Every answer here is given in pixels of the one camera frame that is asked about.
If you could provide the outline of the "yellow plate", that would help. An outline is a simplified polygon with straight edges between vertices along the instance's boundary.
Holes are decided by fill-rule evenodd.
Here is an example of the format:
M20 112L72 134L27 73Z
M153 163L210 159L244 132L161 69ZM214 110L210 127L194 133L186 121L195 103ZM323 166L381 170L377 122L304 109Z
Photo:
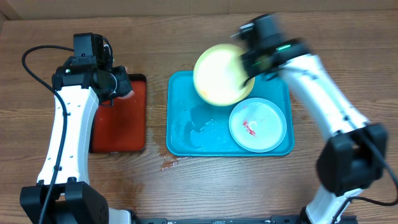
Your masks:
M229 106L250 94L255 81L243 67L243 53L237 45L218 44L200 55L193 69L193 84L205 102Z

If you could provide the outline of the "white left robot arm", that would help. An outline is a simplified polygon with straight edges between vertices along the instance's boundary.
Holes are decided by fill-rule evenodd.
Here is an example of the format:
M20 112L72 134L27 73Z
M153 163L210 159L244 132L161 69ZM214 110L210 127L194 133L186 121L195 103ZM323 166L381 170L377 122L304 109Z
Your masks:
M52 78L55 117L46 160L20 203L32 223L134 223L130 210L110 208L90 186L88 153L100 103L131 91L123 66L64 65Z

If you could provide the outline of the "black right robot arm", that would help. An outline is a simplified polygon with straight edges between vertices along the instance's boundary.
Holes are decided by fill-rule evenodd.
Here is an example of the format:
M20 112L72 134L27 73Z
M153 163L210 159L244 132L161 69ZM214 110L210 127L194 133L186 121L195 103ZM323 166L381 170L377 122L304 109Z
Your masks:
M353 200L382 177L388 133L342 94L320 57L298 39L249 50L241 60L248 78L273 73L308 109L325 140L317 160L320 186L297 223L341 223Z

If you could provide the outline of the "pink green scrub sponge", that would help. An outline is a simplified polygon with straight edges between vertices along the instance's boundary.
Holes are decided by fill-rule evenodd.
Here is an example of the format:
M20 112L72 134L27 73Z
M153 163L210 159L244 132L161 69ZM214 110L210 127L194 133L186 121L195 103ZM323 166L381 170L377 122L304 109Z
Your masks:
M131 91L130 91L128 94L126 94L125 96L119 96L118 99L120 99L120 100L126 100L126 99L132 97L133 95L134 95L134 91L131 90Z

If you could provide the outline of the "light blue plate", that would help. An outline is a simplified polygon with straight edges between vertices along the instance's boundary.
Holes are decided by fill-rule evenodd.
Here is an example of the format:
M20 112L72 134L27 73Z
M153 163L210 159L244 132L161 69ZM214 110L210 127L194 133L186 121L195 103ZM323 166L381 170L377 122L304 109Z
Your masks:
M279 146L287 133L281 109L263 98L238 103L229 116L229 131L235 142L251 152L268 152Z

